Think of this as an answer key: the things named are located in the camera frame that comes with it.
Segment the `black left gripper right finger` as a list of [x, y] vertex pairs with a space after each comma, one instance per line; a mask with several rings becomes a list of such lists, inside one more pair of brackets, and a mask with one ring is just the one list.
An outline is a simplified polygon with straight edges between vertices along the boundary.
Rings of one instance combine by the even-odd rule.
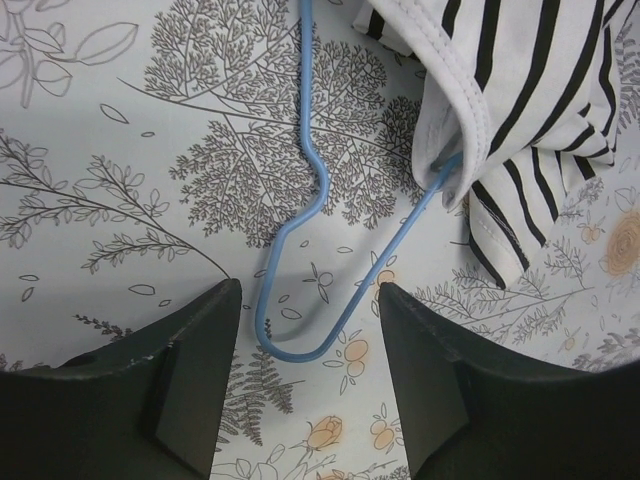
[[414, 479], [635, 479], [639, 365], [546, 363], [435, 313], [395, 284], [380, 320]]

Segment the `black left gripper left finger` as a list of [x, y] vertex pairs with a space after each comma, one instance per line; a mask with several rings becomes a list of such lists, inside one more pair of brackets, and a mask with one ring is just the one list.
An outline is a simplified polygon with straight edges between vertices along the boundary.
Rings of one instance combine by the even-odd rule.
[[2, 477], [208, 478], [241, 300], [224, 280], [59, 367], [3, 373]]

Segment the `white black thin striped tank top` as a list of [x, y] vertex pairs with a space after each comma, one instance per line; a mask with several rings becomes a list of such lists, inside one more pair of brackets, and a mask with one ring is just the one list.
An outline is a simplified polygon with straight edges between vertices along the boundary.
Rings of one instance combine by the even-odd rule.
[[365, 1], [354, 28], [425, 68], [412, 173], [455, 155], [444, 205], [500, 288], [530, 267], [567, 195], [613, 166], [615, 42], [631, 1]]

